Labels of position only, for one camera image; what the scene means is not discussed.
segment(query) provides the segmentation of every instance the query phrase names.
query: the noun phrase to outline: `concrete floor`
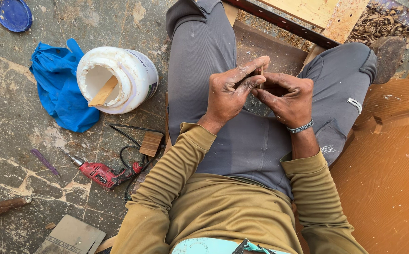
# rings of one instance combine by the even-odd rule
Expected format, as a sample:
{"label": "concrete floor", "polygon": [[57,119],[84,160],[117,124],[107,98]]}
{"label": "concrete floor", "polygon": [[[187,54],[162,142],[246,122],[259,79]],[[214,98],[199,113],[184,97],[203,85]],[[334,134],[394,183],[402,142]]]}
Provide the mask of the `concrete floor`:
{"label": "concrete floor", "polygon": [[[105,123],[165,129],[170,50],[165,41],[165,13],[174,0],[26,2],[34,16],[30,31],[13,33],[0,25],[0,201],[19,196],[32,196],[34,201],[0,216],[0,253],[34,253],[51,231],[44,226],[59,222],[65,214],[103,230],[106,238],[116,235],[126,213],[124,188],[103,190],[55,147],[65,147],[73,155],[118,168],[119,150],[128,142]],[[101,114],[100,121],[85,133],[60,128],[43,109],[28,67],[39,41],[66,47],[70,37],[84,52],[114,46],[149,56],[160,75],[156,94],[131,113]],[[162,52],[164,43],[168,47]],[[142,140],[141,132],[128,133]],[[55,165],[60,179],[29,152],[32,148]]]}

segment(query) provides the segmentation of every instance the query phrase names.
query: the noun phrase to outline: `white plastic bucket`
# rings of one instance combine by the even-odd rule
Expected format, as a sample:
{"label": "white plastic bucket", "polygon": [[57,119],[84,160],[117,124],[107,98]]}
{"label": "white plastic bucket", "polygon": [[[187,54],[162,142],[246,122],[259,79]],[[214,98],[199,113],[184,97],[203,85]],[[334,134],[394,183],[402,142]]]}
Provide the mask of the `white plastic bucket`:
{"label": "white plastic bucket", "polygon": [[115,75],[118,85],[104,105],[96,106],[109,114],[124,114],[151,98],[159,84],[159,74],[144,54],[130,49],[99,47],[88,51],[77,66],[77,84],[90,102],[109,78]]}

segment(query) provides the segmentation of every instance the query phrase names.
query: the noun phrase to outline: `man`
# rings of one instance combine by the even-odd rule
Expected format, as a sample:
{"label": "man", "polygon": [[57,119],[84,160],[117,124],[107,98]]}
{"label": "man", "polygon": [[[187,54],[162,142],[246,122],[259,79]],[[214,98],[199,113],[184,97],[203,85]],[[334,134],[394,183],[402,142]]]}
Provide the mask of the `man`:
{"label": "man", "polygon": [[[349,43],[322,53],[298,77],[251,75],[269,57],[236,68],[220,1],[179,0],[166,26],[176,142],[127,203],[111,253],[302,253],[292,200],[311,253],[366,253],[350,234],[327,163],[361,111],[374,53]],[[265,90],[254,89],[263,82]],[[243,108],[250,92],[272,117]]]}

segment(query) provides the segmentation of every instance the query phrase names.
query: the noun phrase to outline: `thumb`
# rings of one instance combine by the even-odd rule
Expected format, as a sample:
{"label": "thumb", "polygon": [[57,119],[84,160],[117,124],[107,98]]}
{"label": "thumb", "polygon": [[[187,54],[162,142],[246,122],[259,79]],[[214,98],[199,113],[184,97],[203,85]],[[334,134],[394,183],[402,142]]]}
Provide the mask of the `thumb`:
{"label": "thumb", "polygon": [[270,108],[272,108],[279,99],[277,96],[269,93],[268,91],[259,88],[253,89],[251,93],[258,98],[259,101],[266,104]]}
{"label": "thumb", "polygon": [[239,85],[237,90],[241,91],[244,94],[247,94],[255,88],[258,84],[262,84],[265,82],[265,77],[261,75],[255,75],[248,77],[242,81],[242,83]]}

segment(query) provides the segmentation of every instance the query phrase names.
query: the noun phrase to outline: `blue plastic bag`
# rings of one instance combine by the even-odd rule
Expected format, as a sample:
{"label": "blue plastic bag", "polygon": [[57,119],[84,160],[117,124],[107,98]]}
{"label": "blue plastic bag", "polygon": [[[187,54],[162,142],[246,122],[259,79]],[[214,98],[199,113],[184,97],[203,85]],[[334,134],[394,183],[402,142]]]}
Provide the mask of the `blue plastic bag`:
{"label": "blue plastic bag", "polygon": [[77,65],[84,53],[73,38],[66,44],[72,52],[38,43],[32,54],[30,71],[35,76],[39,99],[48,114],[61,127],[84,132],[98,122],[100,112],[88,107],[77,85]]}

